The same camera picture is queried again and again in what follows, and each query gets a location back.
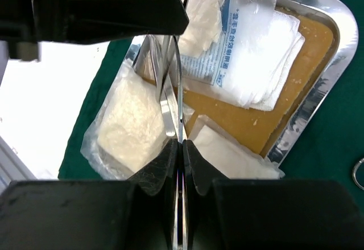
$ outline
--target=stainless steel tray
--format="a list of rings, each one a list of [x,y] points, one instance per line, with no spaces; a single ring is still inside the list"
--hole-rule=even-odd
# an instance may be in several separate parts
[[[294,114],[288,120],[267,157],[281,164],[329,91],[351,62],[358,46],[358,26],[351,11],[339,0],[278,0],[277,6],[328,26],[334,41],[326,55],[326,66]],[[149,52],[149,39],[133,39],[122,65],[141,67]]]

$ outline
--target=clear plastic packaging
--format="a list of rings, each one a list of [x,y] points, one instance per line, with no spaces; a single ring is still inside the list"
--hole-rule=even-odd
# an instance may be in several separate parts
[[[167,142],[155,91],[154,85],[123,63],[81,147],[81,154],[104,179],[129,178]],[[185,122],[193,112],[184,106]]]
[[[189,0],[189,24],[180,36],[178,45],[182,55],[198,58],[217,42],[222,31],[221,6],[225,0]]]
[[[237,76],[241,70],[249,68],[241,67],[239,64],[242,57],[241,50],[248,48],[247,53],[252,56],[260,54],[264,39],[270,29],[276,0],[215,0],[215,4],[221,6],[222,31],[219,38],[213,39],[209,49],[204,51],[200,57],[191,57],[188,53],[183,54],[181,50],[184,89],[237,106],[246,106],[249,101],[257,103],[255,94],[260,95],[260,92],[263,91],[265,94],[265,89],[259,89],[265,86],[252,84],[251,82],[256,83],[256,80],[249,80],[249,78],[256,79],[263,71],[258,68],[251,71],[248,77]],[[193,1],[189,2],[187,13],[189,8],[193,8]],[[193,45],[189,43],[192,51],[196,51],[196,44],[199,40],[204,43],[203,38],[196,38]],[[179,43],[180,47],[184,47],[184,45],[187,43]],[[176,85],[175,59],[170,65],[171,80]],[[144,75],[152,78],[151,67],[146,67]],[[242,85],[245,86],[245,89],[251,89],[253,96],[249,92],[247,94],[242,92],[239,88]]]
[[[242,146],[214,121],[198,116],[189,135],[201,155],[230,179],[279,179],[284,173],[277,163]]]

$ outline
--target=scissors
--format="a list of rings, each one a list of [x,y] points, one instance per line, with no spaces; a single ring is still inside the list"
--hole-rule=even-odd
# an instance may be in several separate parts
[[[354,183],[361,190],[364,190],[364,158],[355,164],[351,175],[353,177]]]
[[[183,0],[183,6],[186,9],[189,0]],[[173,59],[173,56],[176,54],[177,58],[179,58],[179,50],[178,50],[178,40],[179,36],[172,36],[172,42],[174,46],[170,46],[171,44],[171,36],[166,35],[163,38],[162,44],[162,54],[163,54],[163,65],[162,65],[162,72],[158,74],[158,78],[156,81],[157,91],[156,91],[156,99],[159,101],[162,95],[162,89],[164,83],[166,82],[166,78],[169,71],[169,65]],[[177,59],[177,65],[180,64],[180,59]]]

